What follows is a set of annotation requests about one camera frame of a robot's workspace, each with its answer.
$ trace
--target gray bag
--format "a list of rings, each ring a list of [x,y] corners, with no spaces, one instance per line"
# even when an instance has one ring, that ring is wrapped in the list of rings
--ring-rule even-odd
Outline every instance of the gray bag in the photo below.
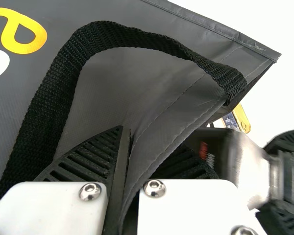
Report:
[[[131,129],[133,145],[120,225],[136,192],[157,167],[195,129],[230,112],[280,56],[165,0],[83,5],[69,1],[66,7],[61,0],[28,4],[1,0],[2,6],[16,12],[9,12],[9,17],[21,12],[35,19],[48,39],[38,42],[43,45],[37,51],[22,50],[20,45],[19,51],[7,52],[10,64],[0,76],[0,178],[30,100],[57,52],[79,30],[60,50],[31,103],[3,175],[0,197],[15,183],[33,180],[53,156],[122,125]],[[2,37],[5,30],[0,30]],[[7,51],[10,44],[2,37],[0,51]],[[19,27],[15,40],[28,43],[33,38]],[[94,46],[97,49],[89,53]],[[27,164],[35,167],[28,169]]]

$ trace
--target black plastic part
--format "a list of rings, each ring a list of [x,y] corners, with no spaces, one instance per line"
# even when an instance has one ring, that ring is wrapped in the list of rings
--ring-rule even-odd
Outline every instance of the black plastic part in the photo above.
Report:
[[[264,150],[267,153],[274,155],[277,155],[278,150],[294,152],[294,130],[276,136],[266,145],[266,147],[264,147]]]
[[[260,208],[256,217],[267,235],[294,235],[294,206],[271,201]]]
[[[180,145],[153,173],[154,179],[218,179],[216,172],[186,145]]]
[[[124,185],[131,147],[130,140],[131,132],[129,129],[124,128],[120,141],[118,159],[114,171],[113,184],[103,224],[102,235],[118,234],[118,221],[121,215]]]
[[[122,132],[117,126],[91,137],[51,163],[35,181],[100,182],[109,196]]]

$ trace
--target white backdrop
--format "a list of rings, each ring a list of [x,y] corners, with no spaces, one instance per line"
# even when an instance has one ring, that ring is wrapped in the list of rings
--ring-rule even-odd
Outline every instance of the white backdrop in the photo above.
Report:
[[[241,104],[251,124],[248,135],[260,146],[294,129],[294,0],[170,1],[282,54]]]

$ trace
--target ribbed rubber pad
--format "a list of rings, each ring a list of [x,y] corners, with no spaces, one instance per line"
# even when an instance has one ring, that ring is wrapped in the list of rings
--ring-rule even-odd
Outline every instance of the ribbed rubber pad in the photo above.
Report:
[[[277,154],[278,150],[294,152],[294,130],[276,136],[264,150],[269,154]]]
[[[151,178],[218,179],[218,176],[206,161],[182,144],[158,167]]]
[[[50,164],[35,181],[95,181],[110,188],[122,130],[118,126],[86,140]]]
[[[274,202],[260,208],[256,217],[268,235],[294,235],[294,214],[278,208]]]

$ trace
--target black webbing handle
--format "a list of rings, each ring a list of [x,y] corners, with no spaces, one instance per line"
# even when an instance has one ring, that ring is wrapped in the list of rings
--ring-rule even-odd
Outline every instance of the black webbing handle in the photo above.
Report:
[[[0,181],[0,199],[13,185],[34,180],[52,162],[80,71],[93,55],[115,47],[154,49],[191,60],[224,89],[228,102],[246,86],[235,68],[208,60],[170,37],[107,21],[85,25],[60,49],[32,99]]]

